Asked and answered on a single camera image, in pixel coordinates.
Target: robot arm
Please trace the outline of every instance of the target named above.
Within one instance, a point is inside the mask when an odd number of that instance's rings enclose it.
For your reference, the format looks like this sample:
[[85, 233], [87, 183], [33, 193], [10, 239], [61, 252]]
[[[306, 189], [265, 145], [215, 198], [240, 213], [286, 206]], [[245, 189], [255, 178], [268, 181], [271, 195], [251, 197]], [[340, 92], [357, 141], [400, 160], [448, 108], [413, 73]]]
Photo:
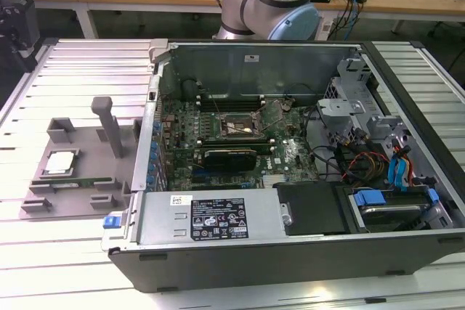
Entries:
[[309, 0], [223, 0], [218, 39], [308, 39], [318, 25]]

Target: motherboard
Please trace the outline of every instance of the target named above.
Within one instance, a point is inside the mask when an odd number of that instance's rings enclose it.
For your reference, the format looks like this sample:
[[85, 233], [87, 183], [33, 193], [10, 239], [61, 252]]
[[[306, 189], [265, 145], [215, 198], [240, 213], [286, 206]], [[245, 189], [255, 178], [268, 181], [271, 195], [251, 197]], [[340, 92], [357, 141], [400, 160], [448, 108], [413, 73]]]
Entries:
[[247, 102], [163, 101], [167, 190], [267, 188], [318, 179], [300, 129], [306, 107], [292, 104], [262, 99], [252, 109]]

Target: side panel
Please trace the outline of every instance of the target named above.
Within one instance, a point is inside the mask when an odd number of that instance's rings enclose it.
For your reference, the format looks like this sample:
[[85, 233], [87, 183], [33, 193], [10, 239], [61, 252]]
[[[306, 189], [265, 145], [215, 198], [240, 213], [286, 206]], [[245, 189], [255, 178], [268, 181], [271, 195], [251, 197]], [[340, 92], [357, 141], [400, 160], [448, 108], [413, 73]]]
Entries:
[[458, 234], [237, 248], [111, 251], [144, 293], [412, 274], [465, 246]]

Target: table leg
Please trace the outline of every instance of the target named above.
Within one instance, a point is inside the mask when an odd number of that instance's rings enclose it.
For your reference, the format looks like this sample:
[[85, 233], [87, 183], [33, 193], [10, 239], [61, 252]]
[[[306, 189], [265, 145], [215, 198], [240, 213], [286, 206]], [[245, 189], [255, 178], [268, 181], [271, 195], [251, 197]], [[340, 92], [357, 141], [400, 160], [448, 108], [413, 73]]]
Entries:
[[394, 33], [394, 34], [397, 34], [397, 32], [399, 31], [400, 27], [402, 27], [402, 24], [404, 23], [404, 20], [397, 20], [395, 21], [395, 24], [392, 26], [392, 29], [391, 31]]
[[82, 28], [82, 33], [84, 33], [85, 39], [97, 39], [99, 37], [97, 29], [95, 28], [94, 18], [90, 12], [87, 4], [77, 4], [76, 15], [78, 16], [79, 24]]
[[326, 41], [328, 40], [329, 33], [331, 32], [333, 22], [337, 18], [337, 12], [320, 12], [320, 15], [321, 18], [320, 23], [318, 23], [315, 40]]

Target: barcode sticker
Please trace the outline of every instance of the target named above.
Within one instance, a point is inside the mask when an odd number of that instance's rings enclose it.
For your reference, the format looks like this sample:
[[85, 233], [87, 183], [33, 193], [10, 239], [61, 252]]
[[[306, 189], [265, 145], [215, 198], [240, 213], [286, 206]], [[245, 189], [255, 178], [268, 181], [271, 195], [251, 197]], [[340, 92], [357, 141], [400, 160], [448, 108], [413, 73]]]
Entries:
[[171, 206], [190, 205], [192, 195], [172, 195], [170, 200]]

